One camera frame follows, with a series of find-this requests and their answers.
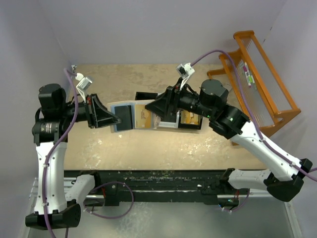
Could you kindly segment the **gold credit card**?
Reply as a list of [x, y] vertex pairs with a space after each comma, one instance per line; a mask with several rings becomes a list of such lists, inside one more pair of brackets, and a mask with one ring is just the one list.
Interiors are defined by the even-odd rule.
[[152, 113], [143, 104], [135, 105], [134, 120], [136, 129], [151, 129], [153, 127]]

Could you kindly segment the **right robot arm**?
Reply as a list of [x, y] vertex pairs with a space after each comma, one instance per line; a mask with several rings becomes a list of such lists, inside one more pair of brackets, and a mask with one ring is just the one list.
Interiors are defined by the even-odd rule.
[[232, 194], [237, 189], [266, 190], [274, 198], [291, 201], [309, 176], [312, 162], [299, 159], [281, 149], [240, 109], [227, 103], [228, 90], [215, 79], [205, 80], [197, 93], [186, 84], [167, 87], [166, 91], [146, 104], [146, 110], [166, 119], [185, 110], [205, 117], [218, 135], [244, 147], [266, 165], [265, 170], [231, 169], [220, 182], [221, 190]]

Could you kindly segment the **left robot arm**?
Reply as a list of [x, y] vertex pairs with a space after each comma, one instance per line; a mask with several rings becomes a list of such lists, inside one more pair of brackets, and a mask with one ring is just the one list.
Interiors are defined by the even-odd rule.
[[68, 133], [76, 122], [86, 121], [89, 128], [102, 128], [121, 123], [107, 110], [97, 94], [86, 96], [76, 104], [66, 101], [65, 90], [56, 83], [39, 89], [41, 107], [32, 128], [38, 156], [38, 194], [34, 212], [25, 218], [25, 225], [38, 230], [77, 227], [84, 200], [102, 189], [97, 172], [83, 172], [69, 191], [65, 191], [64, 158]]

